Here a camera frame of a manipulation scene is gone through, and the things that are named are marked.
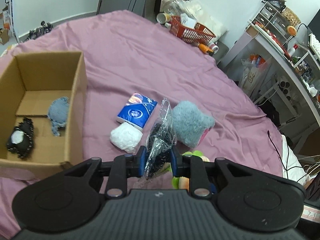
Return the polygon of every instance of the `bed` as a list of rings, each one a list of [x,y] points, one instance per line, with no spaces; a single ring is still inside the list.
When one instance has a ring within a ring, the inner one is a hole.
[[[230,80],[210,56],[185,44],[166,28],[128,11],[84,18],[57,26],[52,32],[19,44],[0,58],[0,73],[13,55],[31,51],[82,50],[88,77],[84,116],[84,159],[111,161],[123,154],[109,141],[119,124],[115,117],[133,92],[174,107],[181,100],[212,114],[215,127],[196,148],[211,161],[225,157],[234,162],[282,176],[282,163],[267,132],[282,155],[282,136],[270,119]],[[159,106],[143,130],[141,144],[157,117]],[[0,178],[0,234],[18,232],[11,212],[14,195],[27,181]],[[135,179],[128,181],[132,187]],[[150,187],[171,188],[169,173]]]

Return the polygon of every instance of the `white plush ball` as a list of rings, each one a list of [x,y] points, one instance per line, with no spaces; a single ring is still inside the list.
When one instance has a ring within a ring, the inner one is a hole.
[[[111,131],[110,141],[121,150],[125,150],[127,153],[133,153],[142,135],[142,132],[137,128],[124,122]]]

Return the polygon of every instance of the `cardboard box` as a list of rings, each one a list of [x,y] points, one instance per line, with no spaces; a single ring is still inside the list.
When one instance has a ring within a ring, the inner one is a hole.
[[[15,56],[0,76],[0,176],[44,179],[83,161],[82,129],[87,77],[82,52]],[[69,98],[65,133],[55,137],[47,112],[53,100]],[[34,149],[19,159],[6,149],[13,127],[33,120]]]
[[[4,45],[8,41],[9,41],[8,30],[7,29],[0,30],[0,43]]]

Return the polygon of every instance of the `keyboard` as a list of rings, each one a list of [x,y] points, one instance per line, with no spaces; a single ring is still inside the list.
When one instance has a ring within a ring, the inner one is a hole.
[[[316,36],[311,33],[310,35],[310,49],[318,56],[318,60],[320,61],[320,42],[317,40]]]

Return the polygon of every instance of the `blue tissue package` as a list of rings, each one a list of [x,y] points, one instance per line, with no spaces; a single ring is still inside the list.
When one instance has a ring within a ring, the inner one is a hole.
[[[120,123],[127,122],[142,131],[157,102],[134,93],[117,116]]]

